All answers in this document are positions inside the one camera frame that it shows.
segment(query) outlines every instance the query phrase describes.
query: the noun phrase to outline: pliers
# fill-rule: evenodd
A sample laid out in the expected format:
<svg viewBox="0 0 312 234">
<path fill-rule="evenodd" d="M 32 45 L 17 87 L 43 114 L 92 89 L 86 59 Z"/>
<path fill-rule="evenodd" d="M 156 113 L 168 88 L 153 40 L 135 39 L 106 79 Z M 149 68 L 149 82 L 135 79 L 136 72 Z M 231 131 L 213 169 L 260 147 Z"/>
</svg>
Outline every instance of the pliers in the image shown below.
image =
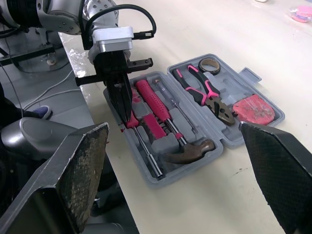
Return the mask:
<svg viewBox="0 0 312 234">
<path fill-rule="evenodd" d="M 176 80 L 182 85 L 182 87 L 189 92 L 193 97 L 195 102 L 200 106 L 207 106 L 214 115 L 221 120 L 223 123 L 232 126 L 235 124 L 235 119 L 232 111 L 226 104 L 224 104 L 220 99 L 220 91 L 217 90 L 209 81 L 209 79 L 193 65 L 188 65 L 187 70 L 200 81 L 204 86 L 206 93 L 198 91 L 197 89 L 191 87 L 183 78 L 183 75 L 178 69 L 172 71 L 172 75 Z"/>
</svg>

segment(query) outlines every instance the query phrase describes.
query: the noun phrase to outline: screwdriver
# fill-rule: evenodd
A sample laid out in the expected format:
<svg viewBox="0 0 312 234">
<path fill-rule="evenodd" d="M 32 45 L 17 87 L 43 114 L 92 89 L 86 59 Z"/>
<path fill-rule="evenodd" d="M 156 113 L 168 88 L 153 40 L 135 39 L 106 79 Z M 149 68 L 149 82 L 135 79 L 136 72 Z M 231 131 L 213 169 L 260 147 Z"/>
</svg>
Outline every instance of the screwdriver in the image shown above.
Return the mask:
<svg viewBox="0 0 312 234">
<path fill-rule="evenodd" d="M 165 122 L 168 127 L 171 129 L 171 131 L 174 133 L 175 137 L 177 138 L 178 142 L 181 146 L 185 146 L 187 144 L 186 139 L 182 135 L 182 133 L 179 132 L 177 127 L 174 125 L 174 123 L 171 121 L 171 116 L 169 114 L 169 111 L 165 107 L 165 105 L 161 102 L 159 97 L 155 94 L 155 92 L 152 90 L 150 85 L 146 80 L 140 80 L 136 83 L 136 89 L 139 91 L 143 99 L 146 101 L 146 103 L 149 105 L 149 107 L 152 109 L 154 114 L 162 121 Z"/>
<path fill-rule="evenodd" d="M 158 86 L 160 89 L 162 95 L 165 97 L 165 99 L 169 99 L 174 107 L 176 107 L 180 113 L 183 115 L 183 117 L 186 119 L 186 121 L 189 123 L 189 125 L 192 127 L 192 131 L 195 134 L 198 134 L 198 130 L 196 129 L 195 125 L 191 122 L 191 120 L 186 116 L 185 112 L 182 110 L 182 108 L 178 105 L 175 98 L 171 95 L 171 93 L 166 89 L 166 87 L 163 85 L 161 80 L 156 79 L 154 83 Z"/>
<path fill-rule="evenodd" d="M 150 151 L 148 150 L 146 144 L 144 143 L 144 140 L 142 138 L 142 136 L 140 135 L 140 133 L 138 132 L 137 130 L 137 126 L 138 126 L 138 120 L 136 119 L 135 115 L 133 114 L 133 112 L 131 112 L 131 118 L 130 120 L 126 123 L 126 128 L 129 129 L 129 128 L 132 128 L 147 156 L 147 159 L 152 167 L 152 170 L 155 174 L 155 176 L 157 178 L 160 178 L 163 176 L 163 173 L 161 172 L 159 166 L 157 165 L 157 162 L 155 160 L 155 158 L 153 157 L 153 155 L 150 153 Z"/>
</svg>

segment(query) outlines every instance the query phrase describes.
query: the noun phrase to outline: pink object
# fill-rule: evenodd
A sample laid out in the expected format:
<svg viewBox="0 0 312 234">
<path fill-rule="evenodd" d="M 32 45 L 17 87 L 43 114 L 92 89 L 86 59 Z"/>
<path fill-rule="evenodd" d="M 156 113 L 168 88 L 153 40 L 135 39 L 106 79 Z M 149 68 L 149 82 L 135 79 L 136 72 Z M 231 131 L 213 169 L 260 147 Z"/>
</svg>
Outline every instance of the pink object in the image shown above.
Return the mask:
<svg viewBox="0 0 312 234">
<path fill-rule="evenodd" d="M 151 130 L 156 140 L 166 136 L 165 131 L 161 128 L 160 124 L 157 122 L 157 119 L 153 114 L 148 114 L 147 116 L 144 116 L 143 121 Z"/>
<path fill-rule="evenodd" d="M 183 78 L 181 72 L 179 71 L 179 69 L 176 70 L 176 72 L 179 74 L 180 78 Z"/>
<path fill-rule="evenodd" d="M 208 98 L 212 98 L 212 97 L 219 97 L 219 94 L 215 93 L 214 91 L 212 91 L 212 89 L 210 88 L 210 81 L 209 80 L 206 80 L 205 81 L 205 85 L 207 87 L 207 89 L 209 90 L 209 93 L 207 94 L 207 97 Z"/>
<path fill-rule="evenodd" d="M 298 22 L 306 23 L 310 21 L 312 17 L 312 7 L 310 6 L 298 6 L 297 8 L 291 8 L 291 17 Z"/>
<path fill-rule="evenodd" d="M 274 120 L 273 108 L 258 95 L 245 98 L 233 106 L 239 121 L 267 125 Z"/>
<path fill-rule="evenodd" d="M 183 135 L 181 134 L 181 133 L 177 133 L 176 135 L 175 135 L 175 137 L 176 137 L 176 139 L 180 139 L 180 138 L 182 138 L 183 137 Z"/>
<path fill-rule="evenodd" d="M 131 112 L 131 118 L 130 120 L 126 123 L 126 128 L 135 128 L 138 126 L 138 120 L 134 116 L 133 112 Z"/>
<path fill-rule="evenodd" d="M 197 69 L 197 68 L 195 68 L 193 65 L 188 65 L 187 66 L 187 69 L 189 70 L 189 69 L 193 69 L 194 71 L 196 71 L 196 72 L 199 72 L 199 70 Z"/>
<path fill-rule="evenodd" d="M 166 106 L 161 102 L 159 97 L 154 93 L 146 80 L 140 80 L 136 83 L 136 89 L 139 91 L 145 102 L 152 109 L 154 114 L 161 120 L 171 119 Z"/>
<path fill-rule="evenodd" d="M 203 106 L 203 105 L 205 104 L 207 95 L 206 95 L 205 93 L 201 92 L 201 91 L 198 91 L 197 89 L 195 89 L 195 88 L 193 88 L 193 87 L 191 87 L 191 86 L 190 86 L 190 87 L 187 87 L 185 90 L 188 91 L 188 90 L 190 90 L 190 89 L 194 90 L 194 91 L 197 92 L 197 93 L 201 93 L 201 94 L 203 95 L 203 100 L 201 101 L 201 105 Z"/>
</svg>

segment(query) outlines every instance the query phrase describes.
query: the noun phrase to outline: gray plastic tool case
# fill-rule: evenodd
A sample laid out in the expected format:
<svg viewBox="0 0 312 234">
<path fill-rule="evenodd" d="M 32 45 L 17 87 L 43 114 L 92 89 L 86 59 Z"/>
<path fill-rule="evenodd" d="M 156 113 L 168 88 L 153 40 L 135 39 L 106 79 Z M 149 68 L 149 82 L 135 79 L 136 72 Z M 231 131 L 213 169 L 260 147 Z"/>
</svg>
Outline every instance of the gray plastic tool case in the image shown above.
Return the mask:
<svg viewBox="0 0 312 234">
<path fill-rule="evenodd" d="M 276 126 L 285 118 L 285 114 L 277 106 L 275 106 L 270 100 L 268 100 L 265 96 L 263 96 L 258 90 L 254 88 L 254 85 L 261 81 L 261 78 L 259 78 L 248 68 L 244 68 L 238 74 L 225 62 L 212 54 L 204 55 L 171 66 L 168 68 L 167 75 L 163 74 L 162 72 L 152 72 L 131 79 L 130 84 L 132 87 L 134 87 L 134 84 L 141 79 L 145 79 L 148 81 L 158 97 L 170 110 L 170 114 L 172 116 L 174 124 L 185 136 L 188 143 L 200 144 L 205 139 L 211 139 L 215 144 L 215 150 L 207 152 L 202 159 L 196 162 L 187 165 L 170 164 L 164 162 L 161 155 L 164 153 L 174 153 L 178 151 L 179 144 L 175 136 L 172 133 L 169 133 L 166 137 L 155 140 L 151 144 L 144 128 L 142 126 L 139 126 L 137 128 L 138 131 L 143 136 L 143 139 L 148 145 L 149 150 L 151 151 L 159 167 L 165 174 L 165 177 L 157 179 L 153 175 L 147 157 L 142 147 L 140 146 L 133 129 L 126 129 L 124 124 L 121 123 L 118 114 L 116 113 L 109 101 L 107 90 L 104 90 L 104 95 L 116 118 L 116 121 L 118 124 L 120 124 L 120 128 L 124 130 L 123 132 L 127 138 L 130 149 L 132 150 L 134 160 L 139 170 L 141 171 L 143 178 L 150 187 L 159 188 L 166 186 L 179 180 L 184 176 L 187 176 L 196 169 L 205 166 L 222 154 L 223 146 L 227 148 L 235 148 L 239 145 L 244 144 L 243 136 L 238 129 L 239 121 L 237 119 L 235 125 L 225 125 L 213 115 L 213 113 L 209 110 L 207 106 L 199 106 L 194 101 L 194 98 L 182 88 L 179 82 L 176 81 L 176 79 L 171 74 L 171 71 L 173 69 L 179 69 L 182 74 L 187 74 L 187 65 L 192 64 L 193 66 L 198 67 L 199 62 L 202 59 L 206 58 L 217 60 L 221 65 L 221 71 L 216 76 L 213 76 L 208 72 L 204 74 L 209 78 L 212 85 L 221 92 L 220 97 L 222 102 L 224 102 L 229 107 L 232 107 L 236 102 L 246 97 L 250 97 L 253 94 L 258 94 L 274 109 L 275 118 L 269 124 L 269 126 Z M 176 108 L 174 108 L 172 104 L 161 94 L 157 86 L 154 84 L 154 81 L 156 79 L 160 79 L 167 88 L 167 90 L 169 90 L 169 92 L 174 96 L 182 110 L 197 127 L 197 130 L 199 131 L 198 134 L 194 134 L 192 132 L 191 126 L 184 119 L 182 114 Z M 197 79 L 195 79 L 192 75 L 184 75 L 184 79 L 192 87 L 202 92 L 205 92 L 200 82 L 197 81 Z M 151 109 L 145 102 L 134 103 L 133 111 L 138 120 L 140 120 L 143 116 L 152 113 Z"/>
</svg>

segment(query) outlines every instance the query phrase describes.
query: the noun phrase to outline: white table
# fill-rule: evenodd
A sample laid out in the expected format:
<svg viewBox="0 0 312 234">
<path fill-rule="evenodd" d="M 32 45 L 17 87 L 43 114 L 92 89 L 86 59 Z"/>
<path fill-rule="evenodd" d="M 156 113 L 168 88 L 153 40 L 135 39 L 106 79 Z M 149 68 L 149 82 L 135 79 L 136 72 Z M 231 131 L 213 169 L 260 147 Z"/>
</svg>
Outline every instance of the white table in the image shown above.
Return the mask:
<svg viewBox="0 0 312 234">
<path fill-rule="evenodd" d="M 152 57 L 153 68 L 213 53 L 236 71 L 245 66 L 257 88 L 285 114 L 278 128 L 312 151 L 312 26 L 287 16 L 304 0 L 117 0 L 147 9 L 157 22 L 154 39 L 135 41 L 132 60 Z M 139 12 L 122 10 L 120 26 L 150 29 Z M 93 75 L 80 37 L 61 35 L 78 76 Z M 103 97 L 101 83 L 82 86 L 95 123 L 110 124 L 107 154 L 141 234 L 283 234 L 255 180 L 245 146 L 162 189 L 144 183 Z"/>
</svg>

